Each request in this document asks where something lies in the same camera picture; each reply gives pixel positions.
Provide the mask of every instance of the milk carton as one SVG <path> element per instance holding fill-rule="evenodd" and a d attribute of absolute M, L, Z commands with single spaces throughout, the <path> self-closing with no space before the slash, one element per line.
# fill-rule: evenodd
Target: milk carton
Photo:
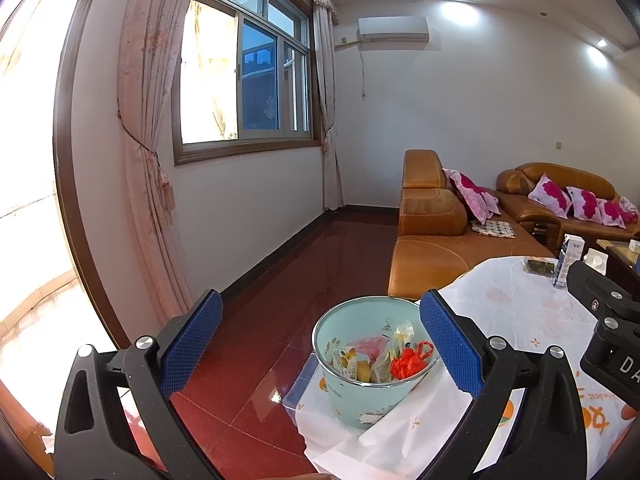
<path fill-rule="evenodd" d="M 576 235 L 564 235 L 564 242 L 560 248 L 556 271 L 551 279 L 555 288 L 566 288 L 566 274 L 572 263 L 577 262 L 582 257 L 584 240 Z"/>

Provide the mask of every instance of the checkered cloth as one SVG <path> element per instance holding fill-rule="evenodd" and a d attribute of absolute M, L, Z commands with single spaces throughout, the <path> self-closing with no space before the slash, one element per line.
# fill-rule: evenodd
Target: checkered cloth
<path fill-rule="evenodd" d="M 471 229 L 478 234 L 485 236 L 495 236 L 498 238 L 515 238 L 516 233 L 508 222 L 500 220 L 487 220 L 481 225 L 478 220 L 471 221 Z"/>

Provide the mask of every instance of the white wall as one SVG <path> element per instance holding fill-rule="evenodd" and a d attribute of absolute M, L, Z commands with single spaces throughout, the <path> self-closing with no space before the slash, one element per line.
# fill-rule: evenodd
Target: white wall
<path fill-rule="evenodd" d="M 476 7 L 478 22 L 443 16 L 439 0 L 338 10 L 336 41 L 366 16 L 426 16 L 431 41 L 336 53 L 339 159 L 346 202 L 398 206 L 402 156 L 431 148 L 443 165 L 495 187 L 507 168 L 542 160 L 592 171 L 640 198 L 640 84 L 542 20 Z M 556 140 L 562 150 L 556 150 Z"/>
<path fill-rule="evenodd" d="M 116 67 L 127 0 L 94 0 L 78 55 L 72 149 L 86 236 L 130 339 L 160 329 L 130 238 Z M 159 156 L 174 183 L 185 274 L 194 297 L 223 290 L 322 213 L 320 148 L 235 156 L 174 168 L 170 113 Z"/>
<path fill-rule="evenodd" d="M 194 296 L 223 290 L 322 214 L 320 148 L 253 153 L 174 166 L 169 110 L 158 147 L 174 185 Z"/>
<path fill-rule="evenodd" d="M 78 53 L 72 150 L 80 213 L 104 289 L 127 336 L 160 329 L 129 232 L 116 66 L 127 0 L 94 0 Z"/>

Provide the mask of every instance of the window frame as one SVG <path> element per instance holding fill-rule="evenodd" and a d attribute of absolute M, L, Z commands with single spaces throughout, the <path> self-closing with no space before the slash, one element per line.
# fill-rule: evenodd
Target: window frame
<path fill-rule="evenodd" d="M 291 148 L 306 148 L 321 145 L 321 133 L 319 130 L 319 93 L 316 77 L 315 53 L 313 49 L 306 46 L 305 43 L 313 44 L 313 30 L 310 26 L 312 21 L 311 12 L 303 12 L 297 8 L 290 0 L 277 0 L 287 10 L 292 12 L 301 21 L 300 40 L 290 36 L 286 31 L 280 29 L 268 20 L 268 9 L 270 0 L 262 0 L 262 5 L 258 6 L 258 10 L 262 9 L 262 13 L 256 14 L 253 11 L 236 4 L 232 0 L 196 0 L 206 6 L 220 9 L 231 10 L 236 14 L 238 22 L 238 56 L 236 59 L 236 109 L 238 112 L 238 137 L 243 132 L 252 132 L 254 134 L 266 134 L 267 132 L 276 132 L 279 137 L 266 137 L 263 139 L 231 139 L 231 140 L 208 140 L 206 142 L 182 142 L 182 126 L 180 117 L 180 66 L 182 62 L 181 56 L 178 56 L 174 79 L 172 83 L 171 93 L 171 114 L 172 114 L 172 137 L 174 145 L 174 164 L 176 166 L 187 164 L 189 162 L 197 162 L 200 160 L 208 160 L 210 158 L 220 158 L 225 156 L 242 155 L 245 153 L 266 152 L 271 150 L 288 150 Z M 245 130 L 242 122 L 242 27 L 244 20 L 252 25 L 263 28 L 269 34 L 276 37 L 276 93 L 278 95 L 278 129 L 277 130 Z M 306 80 L 306 102 L 302 101 L 302 116 L 300 120 L 306 122 L 307 130 L 286 130 L 282 127 L 282 97 L 284 92 L 284 70 L 280 65 L 284 60 L 284 49 L 290 47 L 294 52 L 301 54 L 305 63 L 303 73 L 300 75 L 301 81 Z M 293 103 L 298 110 L 298 102 Z M 305 134 L 305 137 L 296 136 L 296 134 Z"/>

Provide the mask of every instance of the pink floral pillow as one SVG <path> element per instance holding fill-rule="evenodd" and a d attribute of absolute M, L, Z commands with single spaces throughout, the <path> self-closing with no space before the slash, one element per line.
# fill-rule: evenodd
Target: pink floral pillow
<path fill-rule="evenodd" d="M 638 223 L 638 208 L 634 205 L 631 200 L 629 200 L 626 196 L 620 197 L 620 214 L 622 215 L 622 219 L 625 224 L 637 224 Z"/>
<path fill-rule="evenodd" d="M 574 218 L 602 224 L 598 200 L 591 191 L 571 186 L 567 186 L 566 190 L 574 203 Z"/>
<path fill-rule="evenodd" d="M 550 209 L 560 218 L 566 218 L 566 214 L 571 207 L 569 197 L 558 184 L 546 176 L 546 173 L 543 173 L 536 187 L 527 196 Z"/>
<path fill-rule="evenodd" d="M 491 193 L 476 186 L 471 179 L 455 170 L 442 170 L 456 187 L 462 198 L 471 209 L 471 213 L 481 224 L 484 224 L 494 214 L 500 214 L 498 199 Z"/>
<path fill-rule="evenodd" d="M 603 225 L 625 228 L 625 222 L 622 219 L 622 210 L 617 203 L 599 198 L 598 209 L 600 210 Z"/>

